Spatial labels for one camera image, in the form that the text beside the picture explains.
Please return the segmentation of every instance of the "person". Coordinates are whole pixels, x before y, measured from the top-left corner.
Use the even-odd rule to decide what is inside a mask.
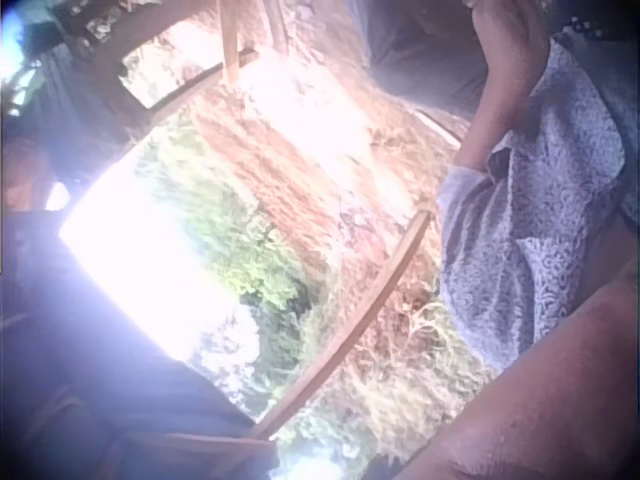
[[[603,40],[551,38],[537,1],[477,0],[479,48],[461,54],[403,28],[406,11],[383,20],[391,2],[355,1],[387,91],[472,119],[438,197],[441,293],[469,346],[504,370],[637,252],[637,40],[604,26]],[[386,49],[383,23],[396,29]]]
[[[639,427],[636,256],[384,480],[637,479]]]

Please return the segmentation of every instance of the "dark pants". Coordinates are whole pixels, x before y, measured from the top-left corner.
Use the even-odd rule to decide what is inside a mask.
[[[471,12],[460,0],[348,2],[365,41],[371,76],[380,88],[416,105],[473,117],[487,64],[473,34]],[[629,2],[556,0],[550,24],[559,30],[578,15],[621,32],[626,29],[623,13],[634,19]]]

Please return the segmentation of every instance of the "leg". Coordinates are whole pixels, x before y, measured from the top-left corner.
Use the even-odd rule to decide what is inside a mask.
[[[468,40],[469,25],[460,25],[462,40],[456,41],[427,33],[404,1],[349,0],[349,6],[366,44],[371,75],[383,90],[418,105],[473,117],[487,65],[480,45]]]

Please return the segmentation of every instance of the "gray patterned fabric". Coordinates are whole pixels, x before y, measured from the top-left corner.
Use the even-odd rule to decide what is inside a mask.
[[[606,73],[615,69],[588,74],[579,57],[554,40],[525,127],[504,138],[488,175],[454,169],[440,197],[443,299],[498,369],[576,308],[588,247],[618,209],[638,224],[637,70],[624,89]]]

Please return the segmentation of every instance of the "hand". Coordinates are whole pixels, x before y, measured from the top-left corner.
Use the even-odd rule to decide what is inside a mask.
[[[489,67],[485,93],[515,117],[540,80],[550,39],[537,0],[465,0]]]

